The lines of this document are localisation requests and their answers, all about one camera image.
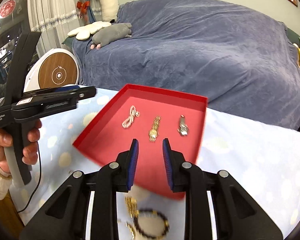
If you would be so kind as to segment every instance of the person's arm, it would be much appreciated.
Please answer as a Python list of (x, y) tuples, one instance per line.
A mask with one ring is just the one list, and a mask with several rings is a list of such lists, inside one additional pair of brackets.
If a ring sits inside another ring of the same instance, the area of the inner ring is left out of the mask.
[[(23, 149), (23, 162), (29, 165), (34, 165), (38, 160), (38, 140), (40, 138), (39, 128), (41, 122), (36, 122), (35, 128), (28, 133), (28, 140), (31, 142)], [(0, 200), (2, 200), (8, 192), (12, 184), (10, 169), (4, 155), (4, 147), (12, 146), (12, 136), (3, 129), (0, 129)]]

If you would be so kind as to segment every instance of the white plush toy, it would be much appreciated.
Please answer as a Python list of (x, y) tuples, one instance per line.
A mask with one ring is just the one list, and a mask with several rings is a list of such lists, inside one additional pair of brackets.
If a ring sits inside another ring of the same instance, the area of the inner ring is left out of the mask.
[(110, 22), (94, 22), (85, 26), (78, 27), (68, 33), (69, 37), (76, 36), (79, 41), (85, 41), (90, 37), (90, 34), (95, 34), (102, 28), (110, 26)]
[(102, 21), (115, 22), (119, 10), (118, 0), (99, 0), (101, 4)]

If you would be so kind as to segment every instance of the red flower sticker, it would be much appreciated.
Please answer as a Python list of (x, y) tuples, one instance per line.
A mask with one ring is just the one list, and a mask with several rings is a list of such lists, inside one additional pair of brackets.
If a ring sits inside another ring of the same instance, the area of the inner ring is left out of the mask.
[(5, 18), (12, 14), (13, 10), (16, 7), (15, 0), (8, 0), (0, 7), (0, 18)]

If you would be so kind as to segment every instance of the gray plush toy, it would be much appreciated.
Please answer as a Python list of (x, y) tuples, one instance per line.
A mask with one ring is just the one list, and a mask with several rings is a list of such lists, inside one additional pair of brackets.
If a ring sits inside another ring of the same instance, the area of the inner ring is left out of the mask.
[(93, 44), (90, 46), (90, 48), (100, 49), (113, 41), (117, 41), (124, 38), (131, 38), (130, 28), (131, 23), (117, 23), (105, 27), (93, 35)]

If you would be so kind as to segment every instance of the device handle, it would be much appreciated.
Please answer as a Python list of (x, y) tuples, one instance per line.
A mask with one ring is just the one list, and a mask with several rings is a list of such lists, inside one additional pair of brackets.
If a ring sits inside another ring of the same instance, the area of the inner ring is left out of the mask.
[(23, 148), (30, 144), (28, 132), (34, 128), (36, 120), (26, 123), (13, 123), (4, 129), (12, 135), (13, 146), (5, 147), (4, 153), (10, 168), (13, 184), (17, 188), (24, 187), (31, 181), (31, 166), (22, 161)]

